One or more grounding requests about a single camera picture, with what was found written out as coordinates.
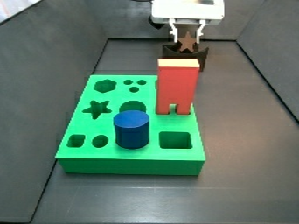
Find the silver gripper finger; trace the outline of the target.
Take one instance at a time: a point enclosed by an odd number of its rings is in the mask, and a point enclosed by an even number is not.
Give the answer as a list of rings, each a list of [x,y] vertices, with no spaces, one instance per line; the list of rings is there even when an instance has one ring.
[[[172,38],[173,38],[173,43],[177,43],[177,33],[179,33],[179,31],[177,31],[177,28],[176,28],[176,26],[175,26],[175,18],[169,18],[169,20],[168,20],[168,24],[169,24],[169,26],[171,26],[171,31],[169,31],[169,33],[172,34]]]
[[[200,22],[199,22],[199,28],[196,30],[196,43],[199,44],[200,43],[200,37],[203,35],[203,28],[205,26],[207,22],[205,22],[205,19],[200,19]]]

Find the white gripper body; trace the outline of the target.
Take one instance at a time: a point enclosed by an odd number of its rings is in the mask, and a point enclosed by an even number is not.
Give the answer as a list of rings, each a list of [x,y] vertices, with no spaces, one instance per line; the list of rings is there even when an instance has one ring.
[[[224,0],[152,0],[151,19],[156,24],[197,24],[201,20],[216,25],[224,18]]]

